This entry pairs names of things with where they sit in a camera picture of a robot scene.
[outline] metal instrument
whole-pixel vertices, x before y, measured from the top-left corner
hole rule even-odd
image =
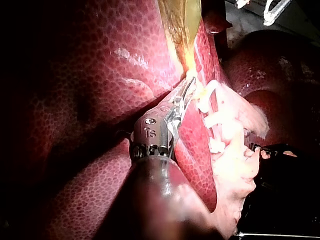
[[[195,77],[183,79],[156,107],[137,120],[131,134],[132,161],[153,155],[174,160],[174,146],[179,139],[178,129],[195,90]]]

